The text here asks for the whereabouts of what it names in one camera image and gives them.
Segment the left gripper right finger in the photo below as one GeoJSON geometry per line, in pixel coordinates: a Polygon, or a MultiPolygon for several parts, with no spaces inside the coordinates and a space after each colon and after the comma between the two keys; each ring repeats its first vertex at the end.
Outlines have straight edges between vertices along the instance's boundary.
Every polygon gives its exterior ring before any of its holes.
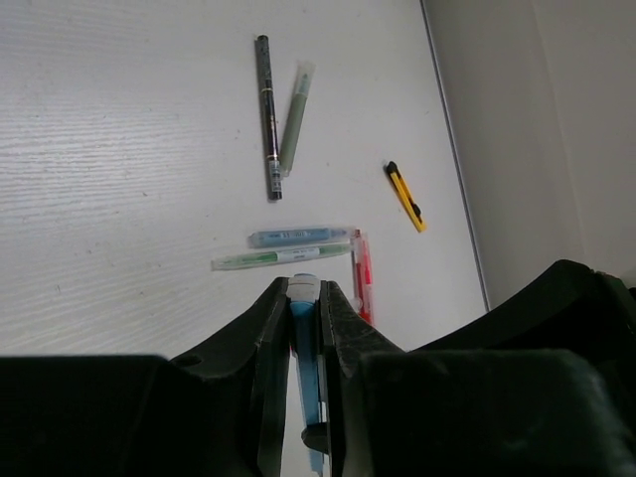
{"type": "Polygon", "coordinates": [[[319,350],[326,391],[326,444],[333,476],[412,474],[412,357],[324,281],[319,350]]]}

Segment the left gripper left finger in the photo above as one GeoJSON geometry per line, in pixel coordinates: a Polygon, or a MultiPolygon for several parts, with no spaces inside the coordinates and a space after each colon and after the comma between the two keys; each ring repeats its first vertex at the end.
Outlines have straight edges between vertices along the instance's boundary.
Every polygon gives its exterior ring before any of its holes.
{"type": "Polygon", "coordinates": [[[289,369],[287,279],[239,317],[171,360],[181,476],[277,476],[289,369]]]}

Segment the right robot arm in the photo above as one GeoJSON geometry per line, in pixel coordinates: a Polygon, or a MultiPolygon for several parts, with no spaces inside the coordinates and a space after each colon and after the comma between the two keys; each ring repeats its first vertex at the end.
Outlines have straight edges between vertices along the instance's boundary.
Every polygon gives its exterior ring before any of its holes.
{"type": "Polygon", "coordinates": [[[503,304],[420,348],[566,349],[591,363],[635,353],[635,298],[619,278],[559,260],[503,304]]]}

